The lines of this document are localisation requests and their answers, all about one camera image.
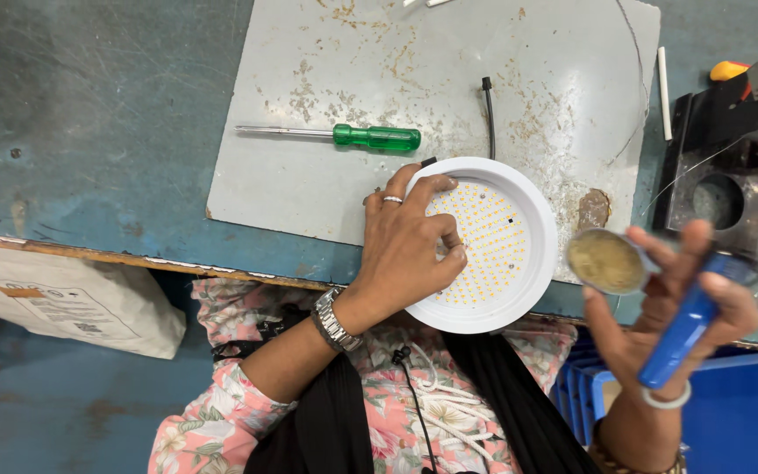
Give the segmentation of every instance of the silver wristwatch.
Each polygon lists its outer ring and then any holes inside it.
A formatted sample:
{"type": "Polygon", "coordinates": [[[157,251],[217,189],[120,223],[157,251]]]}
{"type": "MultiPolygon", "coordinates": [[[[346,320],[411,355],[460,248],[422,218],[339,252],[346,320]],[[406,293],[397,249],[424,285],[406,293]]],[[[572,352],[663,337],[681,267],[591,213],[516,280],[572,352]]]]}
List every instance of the silver wristwatch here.
{"type": "Polygon", "coordinates": [[[321,333],[326,331],[323,336],[333,348],[349,352],[358,348],[363,339],[359,336],[347,334],[347,331],[341,327],[338,318],[332,312],[332,302],[342,291],[343,288],[334,287],[324,293],[315,303],[315,314],[312,317],[316,318],[315,324],[319,330],[322,329],[321,333]]]}

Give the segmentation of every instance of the white light housing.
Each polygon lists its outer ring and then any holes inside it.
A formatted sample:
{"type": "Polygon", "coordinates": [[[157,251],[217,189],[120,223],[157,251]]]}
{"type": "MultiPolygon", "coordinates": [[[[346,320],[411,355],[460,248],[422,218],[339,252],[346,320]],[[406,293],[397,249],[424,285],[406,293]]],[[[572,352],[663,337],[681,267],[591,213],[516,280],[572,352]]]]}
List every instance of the white light housing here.
{"type": "MultiPolygon", "coordinates": [[[[467,268],[447,289],[408,307],[436,329],[459,334],[489,332],[522,317],[542,297],[558,261],[552,209],[519,171],[492,159],[458,157],[421,169],[448,175],[458,188],[437,193],[427,216],[449,213],[467,246],[467,268]]],[[[437,246],[438,258],[447,253],[437,246]]]]}

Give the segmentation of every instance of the floral shirt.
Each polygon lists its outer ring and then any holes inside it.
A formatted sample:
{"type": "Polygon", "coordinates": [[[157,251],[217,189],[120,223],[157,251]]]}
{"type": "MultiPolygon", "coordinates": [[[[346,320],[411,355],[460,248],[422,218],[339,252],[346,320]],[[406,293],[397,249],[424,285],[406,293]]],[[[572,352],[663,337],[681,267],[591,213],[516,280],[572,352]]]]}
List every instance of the floral shirt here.
{"type": "MultiPolygon", "coordinates": [[[[198,280],[192,293],[201,302],[198,321],[206,327],[213,346],[258,341],[256,324],[279,320],[277,307],[293,303],[308,309],[319,295],[226,278],[198,280]]],[[[504,336],[548,393],[577,332],[567,324],[518,320],[506,328],[504,336]]],[[[436,376],[437,384],[475,395],[436,330],[380,326],[365,333],[365,344],[348,355],[361,375],[376,472],[419,474],[431,466],[413,394],[404,372],[391,363],[393,351],[404,344],[416,344],[426,355],[424,359],[417,352],[409,358],[412,378],[434,382],[436,376]]],[[[247,379],[237,359],[216,363],[212,379],[214,383],[182,415],[168,417],[160,425],[149,473],[240,474],[258,440],[298,404],[269,399],[247,379]]],[[[454,406],[429,397],[420,403],[424,416],[443,426],[426,421],[438,472],[519,472],[490,408],[483,403],[465,410],[454,406]],[[479,441],[485,452],[462,443],[447,430],[487,437],[479,441]]]]}

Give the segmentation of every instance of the green screwdriver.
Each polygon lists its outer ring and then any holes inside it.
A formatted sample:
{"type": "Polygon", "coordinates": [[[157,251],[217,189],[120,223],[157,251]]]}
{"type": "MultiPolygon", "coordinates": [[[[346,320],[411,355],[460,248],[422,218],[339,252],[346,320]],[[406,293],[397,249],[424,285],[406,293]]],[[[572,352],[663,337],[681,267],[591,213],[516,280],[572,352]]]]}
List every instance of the green screwdriver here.
{"type": "Polygon", "coordinates": [[[336,145],[361,144],[387,150],[416,150],[420,146],[420,131],[414,128],[371,126],[354,128],[345,123],[336,124],[332,131],[308,130],[305,128],[281,128],[279,126],[235,126],[236,132],[278,133],[290,136],[329,137],[336,145]]]}

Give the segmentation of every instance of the finger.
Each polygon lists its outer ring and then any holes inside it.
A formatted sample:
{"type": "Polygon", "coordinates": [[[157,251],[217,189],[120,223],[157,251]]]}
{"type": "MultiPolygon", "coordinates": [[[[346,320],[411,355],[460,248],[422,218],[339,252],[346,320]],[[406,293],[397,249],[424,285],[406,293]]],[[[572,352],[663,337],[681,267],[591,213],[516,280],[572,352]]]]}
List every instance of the finger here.
{"type": "Polygon", "coordinates": [[[369,220],[382,210],[384,195],[384,192],[378,191],[365,198],[365,220],[369,220]]]}
{"type": "Polygon", "coordinates": [[[446,257],[435,265],[435,279],[441,288],[452,284],[458,273],[467,266],[467,249],[459,244],[452,247],[446,257]]]}
{"type": "MultiPolygon", "coordinates": [[[[408,182],[416,172],[420,171],[420,163],[412,163],[411,165],[403,166],[398,169],[391,179],[387,181],[385,186],[385,196],[393,196],[395,198],[405,198],[405,188],[408,186],[408,182]]],[[[384,201],[383,209],[396,209],[402,206],[399,202],[384,201]]]]}
{"type": "Polygon", "coordinates": [[[458,187],[458,180],[446,175],[423,176],[417,180],[415,187],[405,198],[406,207],[418,213],[424,213],[434,199],[436,192],[453,190],[458,187]]]}
{"type": "Polygon", "coordinates": [[[607,300],[601,292],[587,285],[584,285],[581,291],[584,294],[584,318],[590,327],[595,347],[609,363],[612,359],[608,359],[608,356],[624,347],[625,334],[613,318],[607,300]]]}
{"type": "Polygon", "coordinates": [[[717,273],[705,272],[699,276],[701,287],[719,305],[715,329],[710,326],[704,333],[715,345],[727,344],[743,338],[758,329],[758,307],[750,289],[730,281],[717,273]]]}
{"type": "Polygon", "coordinates": [[[461,236],[458,235],[458,222],[452,214],[438,214],[426,220],[435,226],[435,230],[443,244],[448,249],[455,248],[462,244],[461,236]]]}
{"type": "Polygon", "coordinates": [[[680,253],[677,254],[675,263],[663,274],[665,285],[674,297],[680,298],[683,295],[701,268],[711,238],[712,226],[705,220],[693,220],[683,228],[680,234],[680,253]]]}
{"type": "Polygon", "coordinates": [[[642,314],[633,323],[633,332],[662,332],[677,315],[677,302],[673,298],[643,300],[642,314]]]}
{"type": "Polygon", "coordinates": [[[643,292],[650,298],[665,298],[669,296],[669,289],[665,286],[663,278],[657,273],[651,273],[643,292]]]}
{"type": "Polygon", "coordinates": [[[662,271],[665,272],[675,263],[677,254],[660,239],[648,235],[647,232],[635,225],[627,228],[625,233],[628,239],[645,249],[648,258],[656,263],[662,271]]]}

